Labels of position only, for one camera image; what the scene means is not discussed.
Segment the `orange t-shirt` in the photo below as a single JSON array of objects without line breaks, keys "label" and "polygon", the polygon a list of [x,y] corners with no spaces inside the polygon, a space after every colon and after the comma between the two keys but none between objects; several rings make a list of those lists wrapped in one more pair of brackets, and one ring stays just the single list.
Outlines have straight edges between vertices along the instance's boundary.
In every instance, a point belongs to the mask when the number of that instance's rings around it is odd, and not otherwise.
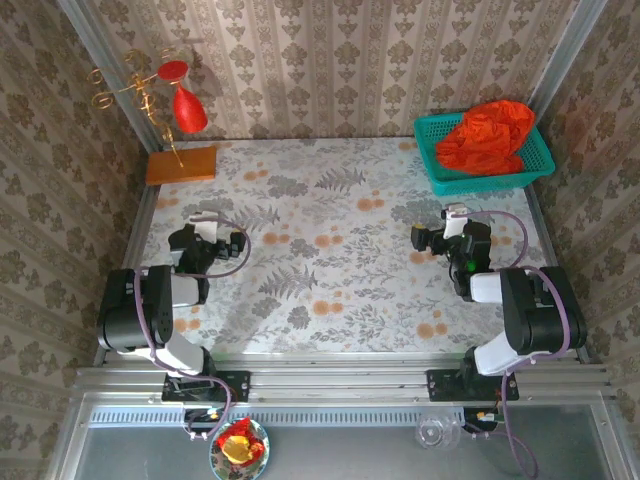
[{"label": "orange t-shirt", "polygon": [[534,112],[525,104],[499,100],[475,106],[436,144],[438,163],[472,176],[497,176],[524,171],[517,151],[534,127]]}]

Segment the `teal plastic basket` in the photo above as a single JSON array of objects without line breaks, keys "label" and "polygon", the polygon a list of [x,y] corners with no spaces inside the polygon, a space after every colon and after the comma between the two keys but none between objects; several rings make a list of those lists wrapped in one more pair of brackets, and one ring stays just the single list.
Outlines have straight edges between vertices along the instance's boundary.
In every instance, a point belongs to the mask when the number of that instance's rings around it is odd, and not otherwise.
[{"label": "teal plastic basket", "polygon": [[524,162],[524,170],[520,173],[471,176],[444,168],[436,159],[436,144],[443,140],[462,118],[462,113],[445,113],[419,117],[414,121],[416,144],[435,195],[452,196],[524,188],[555,171],[551,152],[537,127],[533,127],[526,142],[517,152]]}]

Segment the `floral table mat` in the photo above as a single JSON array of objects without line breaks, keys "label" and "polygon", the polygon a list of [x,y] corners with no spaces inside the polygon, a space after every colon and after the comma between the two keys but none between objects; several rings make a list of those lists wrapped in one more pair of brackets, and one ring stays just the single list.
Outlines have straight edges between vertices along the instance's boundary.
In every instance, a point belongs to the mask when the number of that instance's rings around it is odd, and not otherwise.
[{"label": "floral table mat", "polygon": [[213,180],[160,189],[142,262],[168,263],[170,234],[197,213],[248,231],[249,259],[216,262],[207,301],[173,314],[215,354],[461,353],[503,317],[413,248],[412,227],[439,228],[445,205],[410,139],[230,142]]}]

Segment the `red goblet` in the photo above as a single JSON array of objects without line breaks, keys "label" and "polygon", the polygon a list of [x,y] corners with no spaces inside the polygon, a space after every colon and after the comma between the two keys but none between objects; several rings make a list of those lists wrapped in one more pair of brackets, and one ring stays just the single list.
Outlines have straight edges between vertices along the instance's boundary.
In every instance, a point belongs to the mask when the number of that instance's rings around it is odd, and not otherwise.
[{"label": "red goblet", "polygon": [[196,134],[208,125],[208,117],[198,97],[182,85],[189,66],[182,60],[163,63],[157,71],[158,77],[175,87],[173,111],[179,129],[186,134]]}]

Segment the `black board yellow plug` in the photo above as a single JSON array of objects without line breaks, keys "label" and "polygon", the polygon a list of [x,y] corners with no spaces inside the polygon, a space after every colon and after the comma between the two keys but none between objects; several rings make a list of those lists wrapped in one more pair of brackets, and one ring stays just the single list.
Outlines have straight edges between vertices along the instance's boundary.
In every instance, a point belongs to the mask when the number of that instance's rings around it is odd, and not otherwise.
[{"label": "black board yellow plug", "polygon": [[485,411],[480,408],[463,408],[463,429],[471,434],[493,432],[499,425],[493,411]]},{"label": "black board yellow plug", "polygon": [[183,411],[183,429],[188,433],[201,435],[217,427],[222,416],[222,408],[195,408]]}]

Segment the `clear plastic glass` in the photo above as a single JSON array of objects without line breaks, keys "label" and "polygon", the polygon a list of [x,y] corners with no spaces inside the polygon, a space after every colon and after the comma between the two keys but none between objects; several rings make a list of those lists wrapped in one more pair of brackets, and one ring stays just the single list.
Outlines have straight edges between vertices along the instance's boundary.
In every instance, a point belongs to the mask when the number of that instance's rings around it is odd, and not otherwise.
[{"label": "clear plastic glass", "polygon": [[428,407],[419,416],[415,437],[425,449],[451,450],[459,444],[463,424],[460,408]]}]

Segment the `red foil wrapper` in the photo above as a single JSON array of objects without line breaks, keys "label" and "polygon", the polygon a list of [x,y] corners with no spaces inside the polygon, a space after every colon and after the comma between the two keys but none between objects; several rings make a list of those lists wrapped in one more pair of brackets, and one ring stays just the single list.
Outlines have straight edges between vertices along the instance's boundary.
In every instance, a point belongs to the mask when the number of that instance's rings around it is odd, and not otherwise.
[{"label": "red foil wrapper", "polygon": [[218,437],[218,439],[216,440],[216,444],[220,450],[224,441],[228,437],[233,435],[245,436],[251,443],[252,459],[249,462],[239,466],[248,466],[260,459],[265,451],[264,443],[253,433],[252,423],[249,417],[234,422]]}]

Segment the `yellow crumpled wrapper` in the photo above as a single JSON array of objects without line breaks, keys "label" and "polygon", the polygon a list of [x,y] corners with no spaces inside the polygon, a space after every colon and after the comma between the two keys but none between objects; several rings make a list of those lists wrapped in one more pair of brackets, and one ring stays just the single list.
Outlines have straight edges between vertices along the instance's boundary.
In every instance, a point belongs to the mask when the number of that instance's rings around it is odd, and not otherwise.
[{"label": "yellow crumpled wrapper", "polygon": [[235,465],[245,464],[252,459],[251,443],[245,436],[228,437],[222,444],[221,451]]}]

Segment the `floral patterned plate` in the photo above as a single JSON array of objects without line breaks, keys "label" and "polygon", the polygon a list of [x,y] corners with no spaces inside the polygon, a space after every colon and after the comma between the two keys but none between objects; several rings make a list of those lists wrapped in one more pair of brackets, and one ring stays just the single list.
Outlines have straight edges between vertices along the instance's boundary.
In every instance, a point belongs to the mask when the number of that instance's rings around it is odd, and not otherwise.
[{"label": "floral patterned plate", "polygon": [[263,441],[265,451],[255,463],[248,466],[234,465],[227,460],[216,444],[218,437],[234,422],[224,424],[213,437],[210,448],[210,466],[216,480],[257,480],[264,472],[270,455],[270,440],[264,427],[251,419],[253,433]]}]

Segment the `grey metal panel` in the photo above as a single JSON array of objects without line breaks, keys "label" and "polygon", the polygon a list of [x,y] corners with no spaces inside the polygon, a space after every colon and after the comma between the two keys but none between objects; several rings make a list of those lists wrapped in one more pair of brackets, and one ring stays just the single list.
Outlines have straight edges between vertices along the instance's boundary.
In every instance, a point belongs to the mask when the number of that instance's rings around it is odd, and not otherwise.
[{"label": "grey metal panel", "polygon": [[[96,407],[157,407],[86,398],[61,429],[45,480],[216,480],[211,442],[182,427],[92,428]],[[257,480],[640,480],[616,409],[605,401],[512,405],[490,433],[462,430],[451,450],[423,448],[411,427],[265,427],[270,455]]]}]

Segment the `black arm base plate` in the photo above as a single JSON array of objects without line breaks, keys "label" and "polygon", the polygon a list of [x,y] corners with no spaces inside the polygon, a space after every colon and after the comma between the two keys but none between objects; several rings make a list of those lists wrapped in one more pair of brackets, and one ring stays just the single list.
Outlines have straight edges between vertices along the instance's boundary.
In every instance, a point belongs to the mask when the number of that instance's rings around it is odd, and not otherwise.
[{"label": "black arm base plate", "polygon": [[432,402],[495,402],[502,399],[502,376],[463,374],[456,369],[426,371]]},{"label": "black arm base plate", "polygon": [[[228,385],[233,402],[248,401],[251,378],[249,371],[219,371],[218,378]],[[226,391],[216,383],[170,375],[165,376],[161,396],[163,402],[224,403],[226,398]]]}]

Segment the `aluminium cross rail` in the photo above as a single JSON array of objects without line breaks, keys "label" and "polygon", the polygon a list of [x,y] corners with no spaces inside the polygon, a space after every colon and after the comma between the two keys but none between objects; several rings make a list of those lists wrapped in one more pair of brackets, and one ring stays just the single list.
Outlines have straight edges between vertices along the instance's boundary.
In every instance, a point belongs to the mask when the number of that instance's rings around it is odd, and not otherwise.
[{"label": "aluminium cross rail", "polygon": [[[218,357],[220,370],[250,374],[249,402],[275,406],[416,406],[429,402],[429,370],[457,368],[456,353],[244,353]],[[160,401],[164,374],[138,357],[109,353],[82,368],[75,388],[104,401]],[[606,369],[570,354],[519,370],[519,405],[579,405],[612,401]]]}]

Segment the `aluminium corner post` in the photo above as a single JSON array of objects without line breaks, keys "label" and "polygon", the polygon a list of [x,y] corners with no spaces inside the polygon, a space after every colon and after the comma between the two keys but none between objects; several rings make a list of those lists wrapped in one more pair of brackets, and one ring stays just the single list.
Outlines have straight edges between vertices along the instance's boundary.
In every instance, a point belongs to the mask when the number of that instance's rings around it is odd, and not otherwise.
[{"label": "aluminium corner post", "polygon": [[[57,0],[57,2],[82,40],[94,64],[102,70],[108,87],[111,90],[125,88],[129,75],[124,54],[108,39],[107,28],[102,24],[99,12],[92,1]],[[148,153],[159,151],[163,146],[163,140],[143,112],[135,107],[132,102],[133,94],[130,91],[116,93],[115,99],[146,151]]]},{"label": "aluminium corner post", "polygon": [[529,99],[539,123],[569,73],[608,0],[579,0]]}]

